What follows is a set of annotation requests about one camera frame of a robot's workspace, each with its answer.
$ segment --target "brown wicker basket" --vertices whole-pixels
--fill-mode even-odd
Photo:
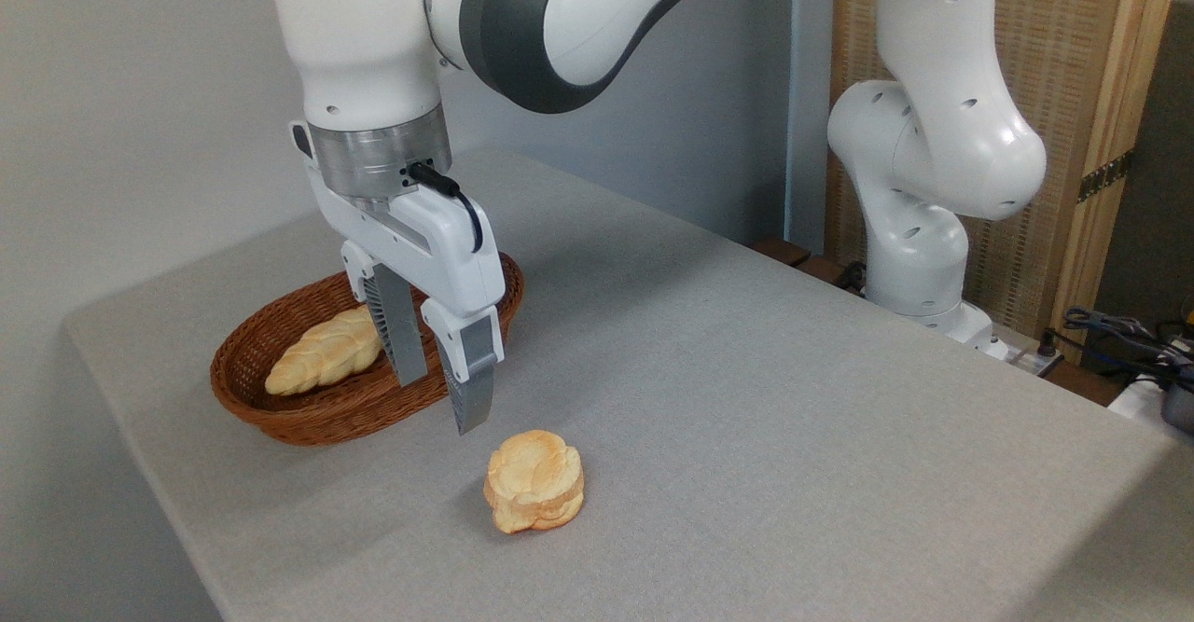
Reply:
[[[501,270],[506,295],[498,303],[498,320],[503,338],[507,338],[510,322],[522,303],[523,275],[504,253]],[[417,289],[411,291],[418,308],[426,295]],[[423,321],[419,332],[427,375],[410,387],[400,387],[386,355],[378,355],[365,371],[338,384],[294,396],[265,393],[265,376],[283,351],[312,326],[358,304],[341,272],[260,308],[234,330],[211,361],[211,388],[220,404],[276,441],[309,447],[343,443],[381,431],[447,396],[439,351]]]

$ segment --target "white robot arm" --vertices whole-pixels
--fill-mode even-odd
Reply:
[[[962,302],[968,242],[954,215],[1002,220],[1045,178],[995,49],[995,0],[878,0],[878,44],[898,82],[849,87],[830,146],[867,226],[867,298],[1002,357],[991,320]]]
[[[444,69],[473,70],[535,112],[592,100],[679,0],[276,0],[303,86],[320,210],[345,236],[345,271],[404,384],[426,374],[410,285],[426,291],[463,433],[488,417],[504,357],[505,291],[481,207],[451,179]]]

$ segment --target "black cable bundle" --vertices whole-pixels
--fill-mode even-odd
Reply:
[[[1091,339],[1083,345],[1054,328],[1046,328],[1044,339],[1061,340],[1067,345],[1085,351],[1093,358],[1100,359],[1115,368],[1110,371],[1101,372],[1103,376],[1138,375],[1134,381],[1152,381],[1162,389],[1168,389],[1176,384],[1187,392],[1194,392],[1194,381],[1190,380],[1194,372],[1194,353],[1183,351],[1173,343],[1163,341],[1157,333],[1150,332],[1138,320],[1126,316],[1112,316],[1108,313],[1090,310],[1088,308],[1070,308],[1065,312],[1065,326],[1067,331],[1088,331]],[[1118,341],[1132,350],[1141,351],[1140,358],[1130,359],[1115,355],[1107,350],[1107,341]]]

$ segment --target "gray tablecloth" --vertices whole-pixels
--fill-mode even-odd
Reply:
[[[320,218],[68,321],[226,618],[1194,618],[1192,451],[541,164],[453,175],[527,276],[463,438],[439,401],[300,449],[213,398],[227,333],[338,270]],[[481,480],[529,429],[586,503],[505,536]]]

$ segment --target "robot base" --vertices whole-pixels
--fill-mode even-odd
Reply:
[[[991,318],[965,301],[954,309],[936,316],[909,316],[907,319],[917,321],[925,328],[944,333],[990,357],[999,361],[1008,357],[1008,345],[995,335],[995,325]]]

